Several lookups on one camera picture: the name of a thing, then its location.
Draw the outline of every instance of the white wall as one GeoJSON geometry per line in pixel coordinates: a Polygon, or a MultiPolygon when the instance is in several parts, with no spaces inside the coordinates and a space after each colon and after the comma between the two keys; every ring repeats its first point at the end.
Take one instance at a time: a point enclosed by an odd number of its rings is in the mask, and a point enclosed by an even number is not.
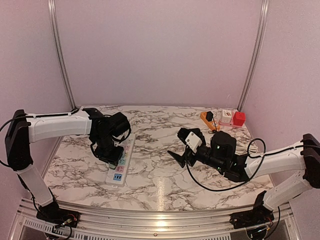
{"type": "MultiPolygon", "coordinates": [[[[17,109],[27,113],[69,111],[54,48],[47,0],[0,2],[0,125],[17,109]]],[[[0,159],[7,162],[5,134],[0,134],[0,159]]],[[[32,144],[39,170],[55,142],[32,144]]],[[[0,165],[0,235],[7,239],[21,197],[26,194],[12,169],[0,165]]]]}
{"type": "Polygon", "coordinates": [[[79,105],[236,108],[260,0],[57,0],[79,105]]]}
{"type": "MultiPolygon", "coordinates": [[[[245,103],[247,125],[267,150],[311,133],[320,140],[320,1],[271,0],[264,43],[245,103]]],[[[290,173],[274,174],[279,184],[290,173]]],[[[290,201],[303,240],[318,240],[320,190],[290,201]]]]}

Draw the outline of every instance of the orange power strip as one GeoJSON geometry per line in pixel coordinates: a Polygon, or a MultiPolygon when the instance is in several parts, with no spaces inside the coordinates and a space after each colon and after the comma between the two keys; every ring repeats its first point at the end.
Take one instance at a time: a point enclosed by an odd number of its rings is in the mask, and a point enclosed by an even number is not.
{"type": "Polygon", "coordinates": [[[211,131],[213,131],[213,130],[220,131],[220,125],[218,124],[218,122],[216,121],[214,123],[214,121],[208,121],[206,119],[206,116],[207,116],[207,112],[206,111],[203,111],[203,112],[200,113],[200,118],[202,119],[202,121],[204,121],[204,123],[209,127],[209,129],[211,131]]]}

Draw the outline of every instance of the red cube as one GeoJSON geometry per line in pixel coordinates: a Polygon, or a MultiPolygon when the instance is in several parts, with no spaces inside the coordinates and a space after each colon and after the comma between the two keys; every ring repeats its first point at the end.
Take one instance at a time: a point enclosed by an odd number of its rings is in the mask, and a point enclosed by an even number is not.
{"type": "Polygon", "coordinates": [[[233,116],[233,125],[242,126],[246,121],[246,114],[241,111],[236,111],[233,116]]]}

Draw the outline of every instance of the marble tabletop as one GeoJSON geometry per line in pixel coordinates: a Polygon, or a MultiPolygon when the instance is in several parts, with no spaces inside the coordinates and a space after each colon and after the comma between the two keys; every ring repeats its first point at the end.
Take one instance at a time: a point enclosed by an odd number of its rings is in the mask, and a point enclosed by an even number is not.
{"type": "MultiPolygon", "coordinates": [[[[180,128],[200,128],[207,144],[212,134],[200,113],[212,111],[216,120],[221,109],[174,106],[94,106],[104,114],[122,112],[136,134],[135,145],[124,187],[105,183],[108,164],[96,159],[87,136],[65,136],[45,175],[45,182],[60,201],[102,208],[191,211],[239,207],[253,204],[257,194],[273,187],[268,175],[260,176],[239,188],[210,192],[193,182],[186,167],[167,153],[182,154],[180,128]]],[[[237,153],[252,139],[246,126],[221,130],[237,139],[237,153]]],[[[213,189],[236,185],[216,170],[200,162],[191,168],[198,181],[213,189]]]]}

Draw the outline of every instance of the vent grille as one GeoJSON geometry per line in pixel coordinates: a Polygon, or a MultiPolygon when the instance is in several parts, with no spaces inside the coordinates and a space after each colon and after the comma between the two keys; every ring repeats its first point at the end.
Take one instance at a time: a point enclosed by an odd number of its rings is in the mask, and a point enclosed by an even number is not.
{"type": "MultiPolygon", "coordinates": [[[[54,225],[52,223],[42,222],[35,219],[26,218],[24,221],[24,225],[29,228],[39,230],[47,234],[56,235],[56,236],[61,236],[65,232],[66,234],[69,233],[68,228],[66,228],[66,231],[64,232],[63,228],[53,229],[54,225]]],[[[72,229],[72,232],[73,234],[71,239],[73,240],[129,240],[130,239],[130,238],[123,238],[123,237],[114,238],[114,237],[103,236],[99,234],[93,234],[93,233],[83,233],[74,228],[72,229]]],[[[227,233],[227,234],[221,234],[221,235],[215,235],[215,236],[208,236],[205,238],[204,237],[185,238],[185,240],[231,240],[231,236],[229,233],[227,233]]]]}

